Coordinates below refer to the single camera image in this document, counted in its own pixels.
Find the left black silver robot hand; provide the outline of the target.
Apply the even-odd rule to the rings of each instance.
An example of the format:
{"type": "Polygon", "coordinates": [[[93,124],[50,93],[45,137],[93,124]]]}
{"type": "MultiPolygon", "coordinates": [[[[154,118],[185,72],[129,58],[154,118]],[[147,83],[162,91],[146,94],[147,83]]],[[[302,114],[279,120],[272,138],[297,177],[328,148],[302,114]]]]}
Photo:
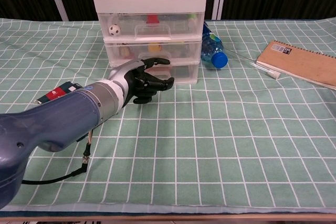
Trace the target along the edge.
{"type": "Polygon", "coordinates": [[[156,65],[169,65],[170,61],[164,58],[148,58],[130,60],[114,68],[108,77],[119,84],[124,93],[124,104],[134,98],[135,104],[146,104],[159,91],[172,88],[174,78],[162,80],[146,72],[146,69],[156,65]]]}

